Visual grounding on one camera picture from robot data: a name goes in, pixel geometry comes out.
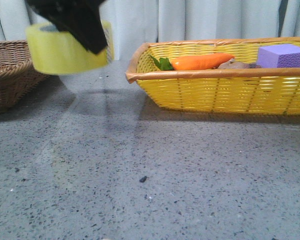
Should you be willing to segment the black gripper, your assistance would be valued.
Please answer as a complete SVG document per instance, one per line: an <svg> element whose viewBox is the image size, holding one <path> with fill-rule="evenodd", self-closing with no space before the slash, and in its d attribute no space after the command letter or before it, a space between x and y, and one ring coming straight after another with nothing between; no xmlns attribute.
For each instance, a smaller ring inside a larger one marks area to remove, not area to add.
<svg viewBox="0 0 300 240"><path fill-rule="evenodd" d="M28 0L31 9L70 33L87 51L99 54L107 46L100 19L102 0Z"/></svg>

